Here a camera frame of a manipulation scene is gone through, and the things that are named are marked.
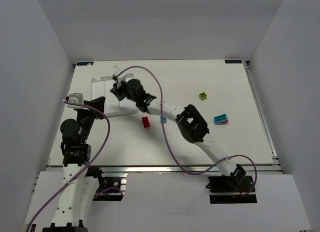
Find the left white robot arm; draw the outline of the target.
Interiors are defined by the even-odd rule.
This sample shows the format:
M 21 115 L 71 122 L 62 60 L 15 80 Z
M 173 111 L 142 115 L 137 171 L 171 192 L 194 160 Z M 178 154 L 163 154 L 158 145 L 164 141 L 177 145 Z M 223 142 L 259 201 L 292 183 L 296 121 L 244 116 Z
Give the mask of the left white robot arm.
M 102 183 L 100 169 L 90 169 L 91 146 L 87 143 L 93 123 L 104 119 L 105 97 L 85 101 L 81 94 L 71 94 L 66 104 L 77 112 L 75 119 L 60 125 L 63 155 L 63 190 L 55 214 L 44 232 L 86 232 L 86 220 L 94 195 Z

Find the lime lego brick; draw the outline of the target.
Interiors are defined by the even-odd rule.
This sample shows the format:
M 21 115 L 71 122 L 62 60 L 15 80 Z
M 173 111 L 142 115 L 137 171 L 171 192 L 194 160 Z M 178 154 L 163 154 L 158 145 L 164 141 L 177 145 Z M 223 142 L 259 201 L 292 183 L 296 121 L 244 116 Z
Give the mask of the lime lego brick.
M 206 100 L 207 99 L 207 95 L 203 92 L 203 93 L 200 93 L 199 94 L 199 98 L 200 98 L 200 100 Z

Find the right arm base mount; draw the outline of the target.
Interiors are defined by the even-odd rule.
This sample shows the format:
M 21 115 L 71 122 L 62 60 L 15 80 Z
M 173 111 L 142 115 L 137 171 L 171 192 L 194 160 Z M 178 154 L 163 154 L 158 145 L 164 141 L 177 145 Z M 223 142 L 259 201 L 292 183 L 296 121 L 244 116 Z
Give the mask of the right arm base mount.
M 256 189 L 252 186 L 252 176 L 245 176 L 242 183 L 236 187 L 223 176 L 208 177 L 205 188 L 209 192 L 209 201 L 212 205 L 219 204 L 256 204 Z

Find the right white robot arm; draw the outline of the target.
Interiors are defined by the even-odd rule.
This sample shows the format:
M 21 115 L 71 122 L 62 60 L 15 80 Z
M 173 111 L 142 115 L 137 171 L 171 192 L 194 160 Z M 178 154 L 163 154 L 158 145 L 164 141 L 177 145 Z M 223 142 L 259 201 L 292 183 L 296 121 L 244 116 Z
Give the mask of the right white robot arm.
M 246 172 L 218 145 L 210 134 L 208 124 L 199 111 L 188 105 L 184 108 L 178 106 L 164 107 L 164 104 L 155 96 L 145 92 L 138 79 L 117 79 L 110 92 L 118 101 L 128 99 L 135 103 L 139 111 L 149 115 L 157 115 L 175 122 L 183 138 L 191 144 L 202 149 L 216 164 L 220 173 L 233 189 L 242 187 Z

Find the red long lego brick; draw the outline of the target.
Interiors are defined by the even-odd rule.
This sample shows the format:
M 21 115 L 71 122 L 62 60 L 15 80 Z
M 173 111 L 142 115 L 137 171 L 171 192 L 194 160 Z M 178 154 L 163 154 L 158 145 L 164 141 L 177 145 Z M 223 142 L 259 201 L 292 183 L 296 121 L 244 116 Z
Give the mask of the red long lego brick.
M 151 126 L 148 116 L 142 117 L 141 120 L 144 128 L 149 128 Z

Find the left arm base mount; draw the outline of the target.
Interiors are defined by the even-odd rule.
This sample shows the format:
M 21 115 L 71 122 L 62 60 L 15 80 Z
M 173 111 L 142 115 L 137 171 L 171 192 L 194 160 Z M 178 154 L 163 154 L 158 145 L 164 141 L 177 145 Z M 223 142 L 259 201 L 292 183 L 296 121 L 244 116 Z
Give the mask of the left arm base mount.
M 93 196 L 93 201 L 120 202 L 123 199 L 121 177 L 107 176 L 99 167 L 89 167 L 85 177 L 93 177 L 98 181 L 98 188 Z

